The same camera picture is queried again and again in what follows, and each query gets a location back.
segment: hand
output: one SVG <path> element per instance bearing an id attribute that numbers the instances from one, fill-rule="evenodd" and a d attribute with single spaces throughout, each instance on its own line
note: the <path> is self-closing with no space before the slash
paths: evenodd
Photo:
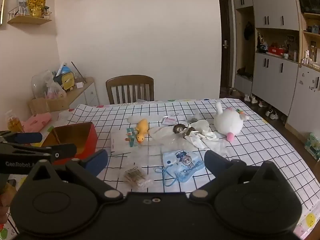
<path id="1" fill-rule="evenodd" d="M 5 224 L 8 221 L 7 212 L 9 211 L 9 206 L 17 190 L 7 183 L 2 192 L 0 195 L 0 224 Z"/>

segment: red container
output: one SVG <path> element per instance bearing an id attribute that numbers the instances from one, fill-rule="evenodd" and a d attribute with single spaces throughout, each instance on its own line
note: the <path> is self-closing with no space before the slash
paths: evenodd
<path id="1" fill-rule="evenodd" d="M 83 160 L 95 153 L 97 145 L 97 132 L 92 122 L 77 123 L 55 127 L 44 140 L 42 147 L 73 143 L 77 147 L 74 158 Z M 65 164 L 72 158 L 57 160 L 53 164 Z"/>
<path id="2" fill-rule="evenodd" d="M 275 54 L 275 55 L 278 55 L 278 56 L 281 56 L 281 53 L 284 53 L 284 49 L 278 49 L 276 47 L 269 47 L 268 52 Z"/>

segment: dark brown door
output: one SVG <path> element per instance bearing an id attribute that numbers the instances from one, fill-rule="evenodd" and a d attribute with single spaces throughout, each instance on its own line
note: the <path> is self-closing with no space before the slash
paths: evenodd
<path id="1" fill-rule="evenodd" d="M 229 87 L 230 75 L 230 19 L 228 0 L 219 0 L 221 16 L 221 88 Z"/>

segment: refrigerator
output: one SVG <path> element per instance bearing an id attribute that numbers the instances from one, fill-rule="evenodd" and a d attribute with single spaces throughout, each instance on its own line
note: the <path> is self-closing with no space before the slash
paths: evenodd
<path id="1" fill-rule="evenodd" d="M 320 138 L 320 71 L 298 68 L 296 88 L 287 123 L 305 138 L 313 132 Z"/>

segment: blue drawstring bag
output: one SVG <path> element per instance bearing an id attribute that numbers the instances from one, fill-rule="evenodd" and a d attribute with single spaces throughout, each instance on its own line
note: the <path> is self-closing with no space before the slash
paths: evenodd
<path id="1" fill-rule="evenodd" d="M 199 152 L 187 152 L 184 150 L 167 152 L 162 155 L 164 168 L 156 168 L 155 172 L 163 173 L 163 184 L 166 187 L 173 185 L 176 181 L 186 182 L 196 171 L 204 168 L 204 162 Z M 165 179 L 169 175 L 173 182 L 166 185 Z"/>

